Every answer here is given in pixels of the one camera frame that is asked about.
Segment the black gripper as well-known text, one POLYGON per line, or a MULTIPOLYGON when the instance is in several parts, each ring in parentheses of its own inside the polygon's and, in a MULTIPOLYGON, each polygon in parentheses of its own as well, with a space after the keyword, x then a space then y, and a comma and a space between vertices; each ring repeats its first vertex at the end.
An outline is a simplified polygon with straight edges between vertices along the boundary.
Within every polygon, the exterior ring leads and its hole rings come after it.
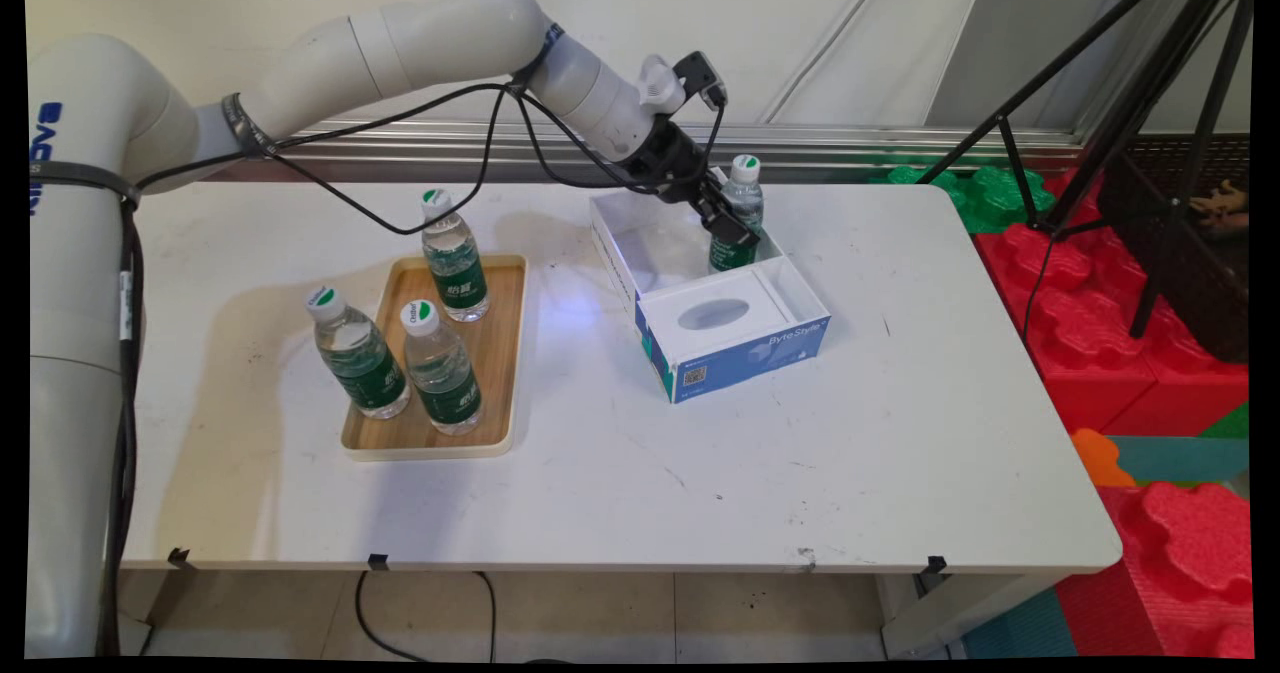
POLYGON ((730 203, 737 198, 739 186, 722 168, 710 168, 719 127, 714 123, 707 143, 699 145, 669 116, 658 116, 644 143, 623 162, 623 171, 660 202, 690 205, 714 241, 755 246, 760 235, 730 203))

